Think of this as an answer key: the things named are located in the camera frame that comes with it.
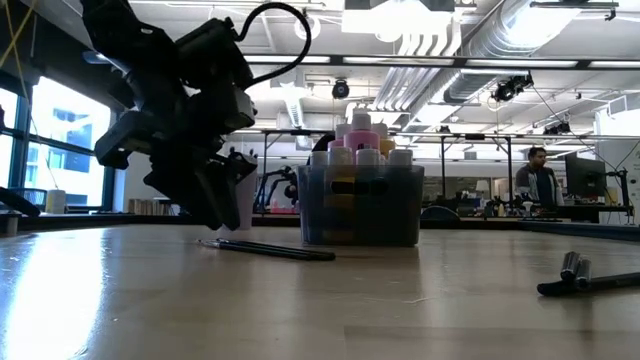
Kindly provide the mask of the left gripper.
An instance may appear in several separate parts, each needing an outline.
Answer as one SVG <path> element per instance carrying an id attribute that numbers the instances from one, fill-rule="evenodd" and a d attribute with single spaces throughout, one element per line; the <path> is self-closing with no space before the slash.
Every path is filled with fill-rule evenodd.
<path id="1" fill-rule="evenodd" d="M 222 145 L 219 125 L 215 114 L 206 110 L 188 110 L 168 118 L 130 110 L 97 140 L 94 152 L 100 164 L 118 169 L 129 166 L 134 152 L 147 155 L 151 171 L 143 178 L 146 185 L 208 228 L 218 230 L 223 224 L 236 230 L 241 224 L 237 171 L 230 160 L 216 158 Z M 218 216 L 198 172 L 215 173 Z"/>

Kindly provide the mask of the green paint bottle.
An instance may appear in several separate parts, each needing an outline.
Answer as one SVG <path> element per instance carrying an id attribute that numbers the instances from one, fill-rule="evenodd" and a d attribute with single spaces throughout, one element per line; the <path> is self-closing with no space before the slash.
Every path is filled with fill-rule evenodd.
<path id="1" fill-rule="evenodd" d="M 411 150 L 394 149 L 389 153 L 389 165 L 393 176 L 393 225 L 405 247 L 415 244 L 416 216 L 413 191 Z"/>

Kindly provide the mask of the lilac plastic cup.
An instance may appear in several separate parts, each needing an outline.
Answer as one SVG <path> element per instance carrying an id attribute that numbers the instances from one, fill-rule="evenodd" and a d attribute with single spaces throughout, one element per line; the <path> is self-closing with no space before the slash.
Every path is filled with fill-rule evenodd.
<path id="1" fill-rule="evenodd" d="M 252 227 L 253 202 L 257 186 L 257 171 L 247 175 L 236 186 L 236 198 L 240 225 L 238 230 L 249 230 Z"/>

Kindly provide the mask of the wooden crate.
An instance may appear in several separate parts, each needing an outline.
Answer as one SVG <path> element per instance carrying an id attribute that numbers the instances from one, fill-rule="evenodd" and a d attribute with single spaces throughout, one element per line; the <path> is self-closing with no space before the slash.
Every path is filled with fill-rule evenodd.
<path id="1" fill-rule="evenodd" d="M 131 198 L 128 200 L 127 212 L 142 216 L 165 216 L 167 208 L 159 200 Z"/>

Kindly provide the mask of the grey translucent plastic bin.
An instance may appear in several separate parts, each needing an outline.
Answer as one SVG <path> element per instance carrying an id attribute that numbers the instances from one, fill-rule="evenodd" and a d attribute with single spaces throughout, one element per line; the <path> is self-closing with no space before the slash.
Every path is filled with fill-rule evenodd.
<path id="1" fill-rule="evenodd" d="M 419 238 L 421 166 L 300 166 L 302 241 L 308 245 L 412 247 Z"/>

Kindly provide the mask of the white cylinder container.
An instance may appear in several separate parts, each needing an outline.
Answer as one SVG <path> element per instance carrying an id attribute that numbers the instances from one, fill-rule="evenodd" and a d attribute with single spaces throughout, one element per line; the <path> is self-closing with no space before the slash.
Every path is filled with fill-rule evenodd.
<path id="1" fill-rule="evenodd" d="M 60 189 L 51 189 L 47 191 L 45 212 L 48 214 L 65 214 L 66 213 L 66 192 Z"/>

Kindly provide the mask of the black ceiling spotlight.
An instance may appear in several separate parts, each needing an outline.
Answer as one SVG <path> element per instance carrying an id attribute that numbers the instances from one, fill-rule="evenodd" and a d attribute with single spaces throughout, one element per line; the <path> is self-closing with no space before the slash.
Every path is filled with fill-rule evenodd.
<path id="1" fill-rule="evenodd" d="M 512 76 L 506 81 L 498 83 L 497 88 L 491 94 L 491 98 L 498 103 L 508 102 L 533 85 L 534 81 L 531 74 Z"/>

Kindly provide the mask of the person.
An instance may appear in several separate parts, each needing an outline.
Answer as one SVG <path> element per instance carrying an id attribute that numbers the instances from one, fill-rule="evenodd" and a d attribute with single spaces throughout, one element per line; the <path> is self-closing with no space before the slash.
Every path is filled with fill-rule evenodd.
<path id="1" fill-rule="evenodd" d="M 516 172 L 515 189 L 523 199 L 545 208 L 562 206 L 562 190 L 554 171 L 546 166 L 546 156 L 543 147 L 529 149 L 528 163 Z"/>

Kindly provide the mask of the black background workbench equipment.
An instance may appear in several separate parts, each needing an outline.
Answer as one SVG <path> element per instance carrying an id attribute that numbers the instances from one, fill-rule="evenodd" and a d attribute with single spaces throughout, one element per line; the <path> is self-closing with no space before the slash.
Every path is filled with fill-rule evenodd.
<path id="1" fill-rule="evenodd" d="M 567 195 L 574 201 L 567 203 L 563 211 L 572 220 L 599 223 L 600 214 L 624 214 L 628 221 L 635 215 L 629 197 L 628 170 L 606 170 L 603 161 L 565 157 Z"/>

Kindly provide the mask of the silver ventilation duct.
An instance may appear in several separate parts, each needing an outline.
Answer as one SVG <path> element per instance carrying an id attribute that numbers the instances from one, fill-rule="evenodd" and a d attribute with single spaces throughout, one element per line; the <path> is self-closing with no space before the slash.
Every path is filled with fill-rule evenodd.
<path id="1" fill-rule="evenodd" d="M 530 57 L 558 36 L 580 13 L 571 8 L 532 7 L 536 1 L 505 0 L 481 29 L 462 47 L 466 57 Z M 446 103 L 464 103 L 498 77 L 497 74 L 443 72 L 450 81 L 444 90 Z"/>

